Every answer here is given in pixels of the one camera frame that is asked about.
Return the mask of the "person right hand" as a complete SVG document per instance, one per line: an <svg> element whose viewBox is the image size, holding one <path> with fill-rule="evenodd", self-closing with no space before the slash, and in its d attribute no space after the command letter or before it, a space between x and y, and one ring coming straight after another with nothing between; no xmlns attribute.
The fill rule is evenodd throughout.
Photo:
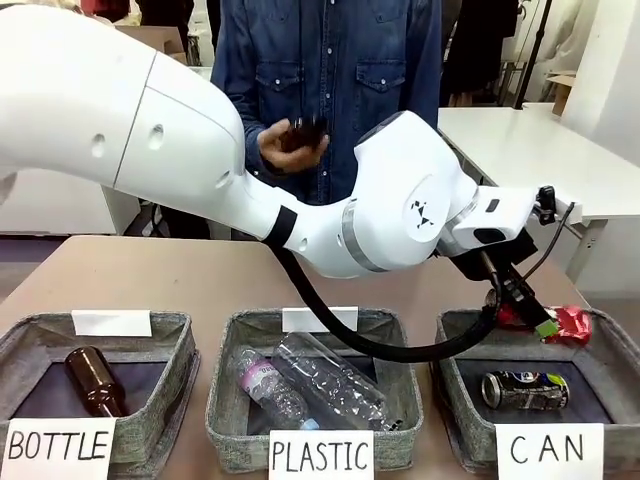
<svg viewBox="0 0 640 480"><path fill-rule="evenodd" d="M298 173L316 167L326 151L330 137L325 134L315 147L302 146L291 152L285 152L281 146L281 137L289 130L290 121L281 119L257 136L257 144L264 161L271 167L286 174Z"/></svg>

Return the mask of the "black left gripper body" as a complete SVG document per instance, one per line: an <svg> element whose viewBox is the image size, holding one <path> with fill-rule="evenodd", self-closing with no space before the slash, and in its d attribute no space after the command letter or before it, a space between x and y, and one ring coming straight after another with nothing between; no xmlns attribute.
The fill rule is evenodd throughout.
<svg viewBox="0 0 640 480"><path fill-rule="evenodd" d="M533 238L522 230L514 240L492 244L461 255L461 273L470 281L491 279L495 272L501 282L521 280L516 266L538 252Z"/></svg>

